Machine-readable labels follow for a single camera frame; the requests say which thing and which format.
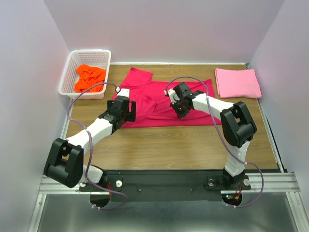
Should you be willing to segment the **folded light pink t-shirt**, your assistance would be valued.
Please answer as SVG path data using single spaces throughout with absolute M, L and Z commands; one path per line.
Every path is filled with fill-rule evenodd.
M 255 70 L 225 70 L 215 69 L 217 92 L 221 98 L 244 97 L 260 99 L 260 85 Z

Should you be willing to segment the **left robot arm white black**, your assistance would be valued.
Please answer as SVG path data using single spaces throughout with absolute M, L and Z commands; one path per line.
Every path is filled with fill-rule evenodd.
M 108 100 L 108 109 L 76 135 L 53 141 L 43 174 L 69 188 L 80 183 L 85 173 L 84 154 L 122 125 L 136 120 L 136 102 L 117 96 Z

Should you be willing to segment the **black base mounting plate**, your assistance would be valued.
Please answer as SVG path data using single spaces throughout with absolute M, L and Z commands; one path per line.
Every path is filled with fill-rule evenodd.
M 241 199 L 250 190 L 247 175 L 230 177 L 221 170 L 104 171 L 96 185 L 81 172 L 68 174 L 55 168 L 47 176 L 69 188 L 88 193 L 92 204 L 103 207 L 110 202 L 221 201 Z

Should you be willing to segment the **orange t-shirt in basket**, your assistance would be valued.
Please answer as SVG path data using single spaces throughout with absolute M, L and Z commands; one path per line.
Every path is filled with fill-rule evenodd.
M 106 78 L 105 69 L 87 64 L 77 67 L 76 73 L 80 76 L 74 86 L 74 91 L 76 92 L 83 92 L 96 84 L 104 82 Z

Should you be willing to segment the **white plastic laundry basket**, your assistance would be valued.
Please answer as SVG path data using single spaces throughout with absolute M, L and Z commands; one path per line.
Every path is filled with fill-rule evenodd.
M 111 51 L 103 49 L 80 49 L 70 52 L 63 71 L 58 92 L 72 99 L 81 92 L 81 99 L 102 99 L 108 81 Z

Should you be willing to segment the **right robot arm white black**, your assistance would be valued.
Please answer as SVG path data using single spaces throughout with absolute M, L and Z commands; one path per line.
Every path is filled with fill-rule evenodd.
M 230 103 L 213 98 L 207 91 L 193 92 L 185 82 L 174 88 L 165 89 L 164 94 L 170 98 L 170 107 L 179 119 L 186 117 L 191 110 L 211 116 L 219 138 L 228 152 L 222 183 L 228 189 L 241 183 L 244 177 L 246 153 L 257 132 L 247 105 L 242 101 Z

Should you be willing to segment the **magenta red t-shirt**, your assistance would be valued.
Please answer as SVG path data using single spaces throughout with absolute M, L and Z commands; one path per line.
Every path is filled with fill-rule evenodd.
M 129 98 L 136 102 L 136 120 L 125 122 L 123 128 L 213 125 L 211 116 L 201 111 L 193 110 L 179 119 L 164 95 L 168 82 L 154 81 L 152 77 L 151 72 L 132 67 L 120 84 L 120 88 L 130 90 Z

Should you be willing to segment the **aluminium frame rail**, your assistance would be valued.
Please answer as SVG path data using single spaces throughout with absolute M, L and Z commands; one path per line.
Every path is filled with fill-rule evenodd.
M 38 195 L 35 202 L 28 232 L 38 232 L 40 221 L 43 215 L 45 202 L 48 195 L 52 194 L 79 194 L 78 187 L 68 188 L 63 184 L 43 175 L 39 185 Z

